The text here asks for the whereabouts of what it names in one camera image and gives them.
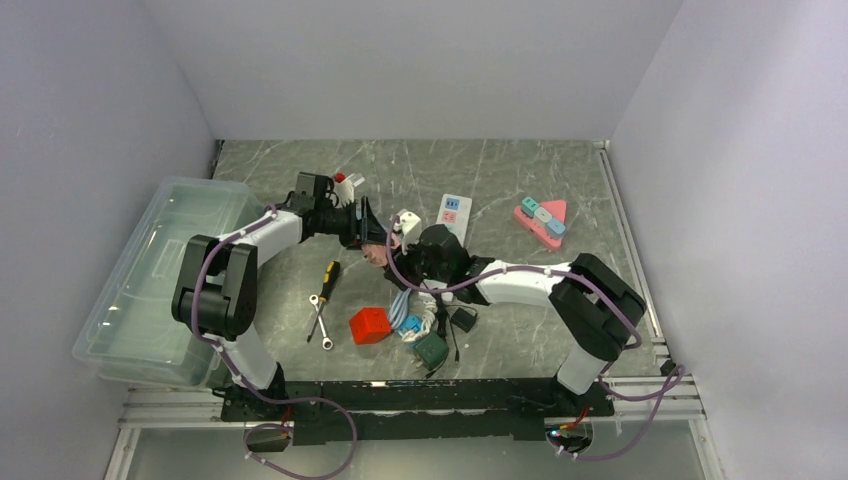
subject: pink toy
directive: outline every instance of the pink toy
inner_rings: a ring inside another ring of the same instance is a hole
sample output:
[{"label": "pink toy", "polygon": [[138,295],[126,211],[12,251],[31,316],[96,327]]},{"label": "pink toy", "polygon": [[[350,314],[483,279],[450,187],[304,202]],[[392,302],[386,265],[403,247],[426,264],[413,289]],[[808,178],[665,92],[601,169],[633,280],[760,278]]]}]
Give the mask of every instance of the pink toy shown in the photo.
[{"label": "pink toy", "polygon": [[[566,204],[565,200],[554,200],[551,202],[542,202],[539,204],[542,208],[549,211],[551,216],[559,220],[563,225],[565,225],[565,209]],[[533,235],[542,242],[542,245],[548,248],[550,251],[559,250],[559,247],[562,246],[562,239],[554,240],[549,237],[547,232],[545,232],[544,227],[540,227],[536,225],[536,222],[533,221],[532,218],[528,217],[521,211],[521,207],[515,207],[515,210],[512,211],[512,216],[515,218],[518,223],[521,224],[522,227],[530,230]]]}]

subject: red cube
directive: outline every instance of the red cube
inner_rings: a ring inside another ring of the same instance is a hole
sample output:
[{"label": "red cube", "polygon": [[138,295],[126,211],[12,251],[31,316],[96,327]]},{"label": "red cube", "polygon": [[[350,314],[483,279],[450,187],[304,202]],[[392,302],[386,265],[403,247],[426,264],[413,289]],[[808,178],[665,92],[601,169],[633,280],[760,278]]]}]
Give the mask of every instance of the red cube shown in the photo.
[{"label": "red cube", "polygon": [[357,345],[377,343],[392,333],[386,311],[380,307],[365,307],[350,319],[350,333]]}]

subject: wall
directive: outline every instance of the wall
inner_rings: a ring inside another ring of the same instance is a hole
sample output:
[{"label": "wall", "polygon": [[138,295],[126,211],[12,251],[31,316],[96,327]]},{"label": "wall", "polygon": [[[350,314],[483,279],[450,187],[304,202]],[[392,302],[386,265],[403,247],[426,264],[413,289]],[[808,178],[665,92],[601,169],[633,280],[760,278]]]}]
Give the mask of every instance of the wall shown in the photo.
[{"label": "wall", "polygon": [[680,2],[146,0],[228,139],[606,139]]},{"label": "wall", "polygon": [[612,137],[729,478],[846,478],[848,3],[686,0]]},{"label": "wall", "polygon": [[214,143],[135,0],[0,2],[2,476],[102,478],[126,385],[71,346],[166,175]]}]

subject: wrench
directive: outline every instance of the wrench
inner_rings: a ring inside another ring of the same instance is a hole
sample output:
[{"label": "wrench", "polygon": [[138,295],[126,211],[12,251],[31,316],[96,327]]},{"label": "wrench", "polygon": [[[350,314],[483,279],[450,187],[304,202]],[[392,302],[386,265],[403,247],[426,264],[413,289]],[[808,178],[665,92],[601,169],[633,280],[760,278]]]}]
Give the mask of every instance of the wrench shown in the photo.
[{"label": "wrench", "polygon": [[311,303],[312,306],[315,307],[315,311],[318,312],[318,318],[316,320],[318,321],[318,325],[321,326],[321,335],[324,337],[324,339],[321,340],[321,347],[324,348],[324,350],[332,350],[333,341],[330,340],[330,337],[327,336],[327,328],[324,327],[324,317],[318,311],[318,303],[319,303],[318,295],[310,295],[309,296],[309,303]]}]

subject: clear plastic container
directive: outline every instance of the clear plastic container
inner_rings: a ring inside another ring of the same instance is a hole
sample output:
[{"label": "clear plastic container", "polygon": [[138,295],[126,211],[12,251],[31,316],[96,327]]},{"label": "clear plastic container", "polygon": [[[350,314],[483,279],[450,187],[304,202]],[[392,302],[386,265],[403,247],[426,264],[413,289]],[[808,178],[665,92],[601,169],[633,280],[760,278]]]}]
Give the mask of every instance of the clear plastic container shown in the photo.
[{"label": "clear plastic container", "polygon": [[242,183],[165,179],[106,281],[74,357],[110,380],[206,383],[219,357],[171,317],[185,246],[194,235],[217,236],[253,222],[262,210]]}]

